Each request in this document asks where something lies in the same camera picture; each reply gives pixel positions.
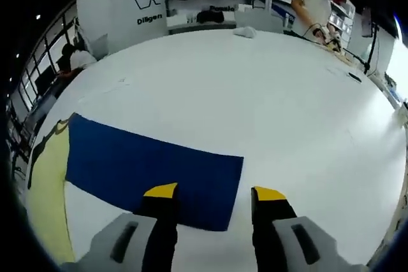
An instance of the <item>white shirt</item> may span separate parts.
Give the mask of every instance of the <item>white shirt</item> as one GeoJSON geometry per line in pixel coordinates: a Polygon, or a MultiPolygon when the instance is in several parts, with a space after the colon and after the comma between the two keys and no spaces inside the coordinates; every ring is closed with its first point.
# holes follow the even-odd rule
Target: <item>white shirt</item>
{"type": "MultiPolygon", "coordinates": [[[[331,0],[302,0],[303,7],[308,11],[310,19],[313,23],[318,23],[322,27],[326,27],[332,12],[331,0]]],[[[297,35],[304,36],[305,38],[315,41],[316,37],[313,35],[312,30],[308,30],[308,27],[298,17],[293,22],[292,31],[297,35]]]]}
{"type": "Polygon", "coordinates": [[[69,58],[71,70],[76,68],[86,68],[91,64],[96,63],[97,60],[88,51],[75,51],[69,58]]]}

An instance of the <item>blue cloth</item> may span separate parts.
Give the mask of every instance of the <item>blue cloth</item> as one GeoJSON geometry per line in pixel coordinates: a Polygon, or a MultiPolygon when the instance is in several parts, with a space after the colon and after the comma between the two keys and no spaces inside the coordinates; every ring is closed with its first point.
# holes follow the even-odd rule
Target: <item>blue cloth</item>
{"type": "Polygon", "coordinates": [[[74,114],[68,124],[66,180],[116,207],[135,211],[149,189],[178,183],[180,224],[226,231],[243,157],[154,140],[74,114]]]}

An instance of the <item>white tabletop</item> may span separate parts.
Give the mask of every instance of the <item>white tabletop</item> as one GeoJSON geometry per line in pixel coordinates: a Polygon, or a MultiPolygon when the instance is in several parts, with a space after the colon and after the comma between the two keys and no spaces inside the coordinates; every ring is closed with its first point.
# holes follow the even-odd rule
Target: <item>white tabletop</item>
{"type": "MultiPolygon", "coordinates": [[[[258,32],[190,32],[148,41],[86,69],[62,93],[39,139],[74,111],[157,140],[244,156],[229,229],[178,226],[174,271],[256,271],[254,185],[277,189],[338,241],[350,263],[367,263],[398,202],[405,131],[380,90],[314,44],[258,32]]],[[[122,210],[66,184],[76,257],[122,210]]]]}

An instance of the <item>person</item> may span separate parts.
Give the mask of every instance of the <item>person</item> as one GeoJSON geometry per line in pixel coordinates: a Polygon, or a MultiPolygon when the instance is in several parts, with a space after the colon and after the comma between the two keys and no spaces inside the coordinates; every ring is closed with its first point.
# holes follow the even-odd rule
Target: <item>person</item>
{"type": "Polygon", "coordinates": [[[62,56],[69,59],[71,71],[60,71],[60,78],[71,78],[76,76],[89,65],[97,62],[97,60],[88,51],[79,50],[69,43],[65,44],[65,46],[62,48],[62,56]]]}
{"type": "Polygon", "coordinates": [[[340,37],[335,28],[329,24],[332,13],[331,0],[292,0],[291,6],[296,18],[289,35],[324,45],[327,34],[332,38],[340,37]]]}

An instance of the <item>white table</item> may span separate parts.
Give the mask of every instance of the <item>white table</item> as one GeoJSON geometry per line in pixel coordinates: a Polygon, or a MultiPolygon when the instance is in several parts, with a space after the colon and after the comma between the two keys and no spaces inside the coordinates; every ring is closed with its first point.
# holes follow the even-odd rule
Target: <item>white table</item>
{"type": "MultiPolygon", "coordinates": [[[[178,226],[174,271],[256,271],[250,188],[284,193],[366,263],[390,224],[405,168],[405,131],[360,71],[317,46],[282,34],[255,39],[231,30],[148,41],[85,70],[40,130],[74,111],[123,130],[208,152],[244,156],[229,229],[178,226]]],[[[66,184],[76,257],[122,210],[66,184]]]]}

